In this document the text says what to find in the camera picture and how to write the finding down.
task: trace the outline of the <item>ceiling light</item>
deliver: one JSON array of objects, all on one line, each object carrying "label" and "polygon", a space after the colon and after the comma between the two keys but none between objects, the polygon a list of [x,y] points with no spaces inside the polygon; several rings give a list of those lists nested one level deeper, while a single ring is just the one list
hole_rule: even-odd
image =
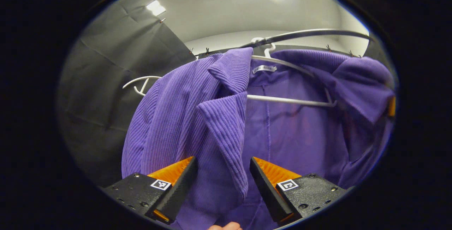
[{"label": "ceiling light", "polygon": [[159,14],[166,11],[166,9],[161,6],[157,0],[152,1],[149,5],[146,6],[146,8],[151,10],[154,16],[158,16]]}]

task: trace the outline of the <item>clothing rack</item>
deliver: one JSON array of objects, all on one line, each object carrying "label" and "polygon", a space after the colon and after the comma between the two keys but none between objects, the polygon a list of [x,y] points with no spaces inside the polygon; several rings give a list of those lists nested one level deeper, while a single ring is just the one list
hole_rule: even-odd
[{"label": "clothing rack", "polygon": [[306,30],[299,30],[294,32],[288,32],[284,34],[279,34],[271,37],[264,38],[262,40],[258,40],[255,43],[247,43],[246,45],[239,46],[237,48],[246,48],[246,47],[259,47],[261,45],[268,45],[270,43],[275,43],[283,40],[290,40],[295,38],[302,38],[302,37],[310,37],[310,36],[321,36],[321,35],[343,35],[343,36],[354,36],[359,38],[364,38],[367,40],[371,40],[375,42],[375,39],[372,37],[355,32],[350,30],[342,30],[342,29],[306,29]]}]

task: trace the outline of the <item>clothing tag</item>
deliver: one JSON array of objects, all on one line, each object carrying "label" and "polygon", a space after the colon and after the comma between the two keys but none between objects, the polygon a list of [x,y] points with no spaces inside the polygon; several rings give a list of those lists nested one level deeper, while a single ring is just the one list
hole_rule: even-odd
[{"label": "clothing tag", "polygon": [[255,73],[258,72],[258,71],[270,71],[270,72],[275,72],[276,69],[277,69],[276,67],[260,65],[260,66],[256,67],[255,69],[253,69],[253,74],[255,74]]}]

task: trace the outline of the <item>corduroy fabric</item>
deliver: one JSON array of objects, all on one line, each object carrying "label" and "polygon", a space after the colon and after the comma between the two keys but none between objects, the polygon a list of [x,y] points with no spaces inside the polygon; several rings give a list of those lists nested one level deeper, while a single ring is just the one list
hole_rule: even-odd
[{"label": "corduroy fabric", "polygon": [[[252,53],[233,49],[173,70],[148,91],[131,121],[123,177],[198,158],[197,180],[175,224],[181,229],[228,220],[243,229],[275,227],[249,173],[251,156],[348,188],[370,172],[389,138],[392,123],[382,114],[394,92],[384,86],[391,76],[378,61],[315,50],[272,54],[309,69],[311,78],[252,60]],[[278,70],[253,74],[262,64]],[[324,87],[338,100],[333,109],[246,97],[326,101]]]}]

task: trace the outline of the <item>white ceiling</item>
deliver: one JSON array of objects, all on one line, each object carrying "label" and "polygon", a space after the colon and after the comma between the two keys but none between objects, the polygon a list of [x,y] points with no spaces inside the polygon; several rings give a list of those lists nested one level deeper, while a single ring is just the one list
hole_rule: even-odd
[{"label": "white ceiling", "polygon": [[[147,5],[154,0],[138,0]],[[158,0],[165,24],[183,41],[249,31],[341,28],[334,0]]]}]

